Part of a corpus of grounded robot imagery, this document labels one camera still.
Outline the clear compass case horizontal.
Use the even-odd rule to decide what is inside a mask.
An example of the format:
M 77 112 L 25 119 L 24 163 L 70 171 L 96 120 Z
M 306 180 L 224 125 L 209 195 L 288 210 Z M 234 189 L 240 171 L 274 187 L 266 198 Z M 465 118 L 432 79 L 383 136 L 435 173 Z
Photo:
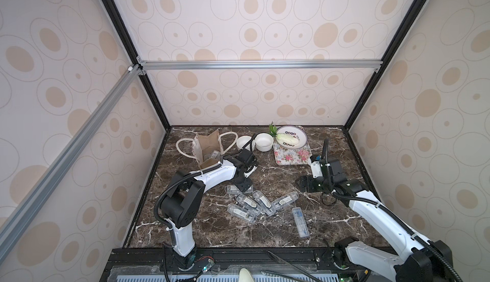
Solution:
M 240 195 L 240 194 L 252 194 L 254 191 L 253 186 L 250 186 L 246 191 L 241 191 L 237 186 L 235 185 L 228 185 L 226 187 L 226 192 L 229 195 Z

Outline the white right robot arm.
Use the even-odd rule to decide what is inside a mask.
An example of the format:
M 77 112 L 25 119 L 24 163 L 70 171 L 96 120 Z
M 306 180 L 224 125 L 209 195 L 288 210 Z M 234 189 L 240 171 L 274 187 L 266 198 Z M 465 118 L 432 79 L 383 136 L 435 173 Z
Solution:
M 338 269 L 359 265 L 390 281 L 461 281 L 452 251 L 443 241 L 432 241 L 410 227 L 356 179 L 348 179 L 339 160 L 324 156 L 307 160 L 312 173 L 299 178 L 302 191 L 331 195 L 360 214 L 393 248 L 394 253 L 368 246 L 356 237 L 335 243 L 333 262 Z

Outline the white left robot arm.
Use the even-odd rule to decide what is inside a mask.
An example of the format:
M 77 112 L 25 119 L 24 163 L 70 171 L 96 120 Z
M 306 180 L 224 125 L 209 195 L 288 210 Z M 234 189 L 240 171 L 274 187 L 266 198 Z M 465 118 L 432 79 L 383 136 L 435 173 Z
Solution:
M 223 182 L 231 182 L 244 193 L 252 186 L 249 176 L 257 167 L 253 152 L 241 149 L 203 170 L 179 170 L 174 174 L 155 202 L 153 214 L 158 222 L 168 228 L 175 256 L 187 259 L 195 255 L 191 224 L 199 212 L 205 192 Z

